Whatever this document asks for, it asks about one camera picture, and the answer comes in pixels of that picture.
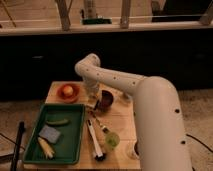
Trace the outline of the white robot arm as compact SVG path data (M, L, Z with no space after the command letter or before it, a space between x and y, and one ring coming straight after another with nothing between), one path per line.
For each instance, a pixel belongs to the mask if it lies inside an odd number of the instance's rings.
M132 96L142 171L193 171L179 96L170 81L104 69L95 54L77 62L75 72L90 88L102 83Z

